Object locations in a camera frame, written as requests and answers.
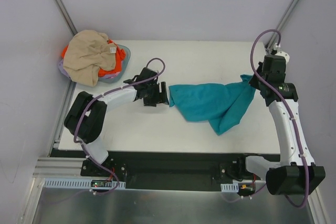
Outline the teal t-shirt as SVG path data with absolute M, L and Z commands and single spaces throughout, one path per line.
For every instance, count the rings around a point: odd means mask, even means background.
M 170 107 L 176 107 L 188 122 L 209 122 L 217 135 L 237 126 L 255 95 L 243 74 L 240 82 L 220 84 L 176 84 L 169 86 Z

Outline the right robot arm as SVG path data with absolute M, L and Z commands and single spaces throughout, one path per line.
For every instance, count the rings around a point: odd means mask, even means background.
M 318 166 L 305 141 L 300 124 L 297 90 L 286 83 L 288 56 L 266 55 L 249 84 L 260 91 L 274 121 L 280 161 L 271 162 L 253 155 L 236 166 L 242 179 L 253 174 L 266 181 L 272 195 L 310 195 L 325 179 L 325 169 Z

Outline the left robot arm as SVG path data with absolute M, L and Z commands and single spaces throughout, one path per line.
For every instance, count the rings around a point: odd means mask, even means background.
M 103 145 L 101 132 L 106 114 L 124 104 L 142 100 L 144 106 L 169 104 L 166 82 L 158 81 L 159 74 L 144 67 L 140 74 L 123 82 L 123 85 L 94 96 L 80 92 L 64 121 L 87 158 L 94 161 L 92 169 L 99 176 L 110 173 L 111 164 L 106 159 L 108 151 Z

